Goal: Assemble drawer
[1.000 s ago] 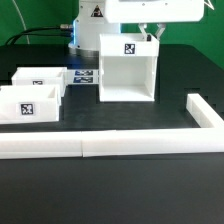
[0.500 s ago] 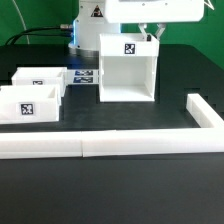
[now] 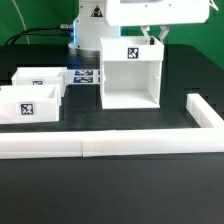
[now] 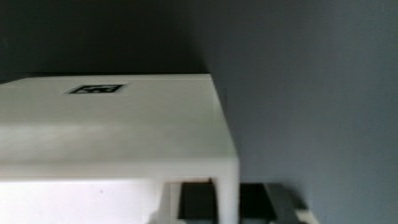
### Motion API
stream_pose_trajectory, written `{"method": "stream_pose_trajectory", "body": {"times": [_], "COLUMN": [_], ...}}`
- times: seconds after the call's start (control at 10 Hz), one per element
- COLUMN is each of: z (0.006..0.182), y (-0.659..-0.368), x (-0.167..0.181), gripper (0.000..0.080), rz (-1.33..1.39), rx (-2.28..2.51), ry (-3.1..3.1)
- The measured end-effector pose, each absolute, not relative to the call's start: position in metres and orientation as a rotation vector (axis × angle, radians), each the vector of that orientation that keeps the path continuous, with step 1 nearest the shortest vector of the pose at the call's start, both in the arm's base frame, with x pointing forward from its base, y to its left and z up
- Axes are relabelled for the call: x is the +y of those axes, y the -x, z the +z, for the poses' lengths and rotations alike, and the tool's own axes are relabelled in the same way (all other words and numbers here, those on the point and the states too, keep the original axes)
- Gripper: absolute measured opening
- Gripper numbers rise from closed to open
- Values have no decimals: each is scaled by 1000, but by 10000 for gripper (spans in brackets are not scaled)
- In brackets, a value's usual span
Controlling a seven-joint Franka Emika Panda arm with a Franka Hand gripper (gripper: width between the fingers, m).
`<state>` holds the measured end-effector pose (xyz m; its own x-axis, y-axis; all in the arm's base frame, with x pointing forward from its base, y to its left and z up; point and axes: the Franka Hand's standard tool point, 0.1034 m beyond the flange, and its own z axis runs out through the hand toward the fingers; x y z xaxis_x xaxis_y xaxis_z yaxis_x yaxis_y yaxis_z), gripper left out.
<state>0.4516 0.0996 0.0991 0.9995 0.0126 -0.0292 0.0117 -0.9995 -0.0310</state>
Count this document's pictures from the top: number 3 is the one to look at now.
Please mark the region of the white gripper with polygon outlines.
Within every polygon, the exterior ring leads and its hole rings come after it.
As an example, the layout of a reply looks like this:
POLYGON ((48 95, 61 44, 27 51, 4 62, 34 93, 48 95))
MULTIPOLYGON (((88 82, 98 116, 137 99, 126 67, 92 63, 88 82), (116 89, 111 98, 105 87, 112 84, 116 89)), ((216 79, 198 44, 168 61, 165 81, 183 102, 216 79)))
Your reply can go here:
POLYGON ((111 26, 142 26, 147 42, 149 26, 162 25, 158 39, 163 42, 167 25, 204 23, 209 11, 209 0, 106 0, 105 18, 111 26))

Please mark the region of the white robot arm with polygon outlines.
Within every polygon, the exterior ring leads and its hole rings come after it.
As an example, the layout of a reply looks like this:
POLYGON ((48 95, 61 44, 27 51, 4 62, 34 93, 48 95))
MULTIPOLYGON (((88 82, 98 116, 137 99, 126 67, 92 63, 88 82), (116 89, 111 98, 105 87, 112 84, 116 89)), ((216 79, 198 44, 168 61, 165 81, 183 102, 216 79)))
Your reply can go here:
POLYGON ((171 25, 204 23, 212 0, 79 0, 79 13, 73 21, 73 54, 94 57, 100 51, 101 37, 119 37, 121 28, 140 26, 147 33, 160 26, 163 41, 171 25))

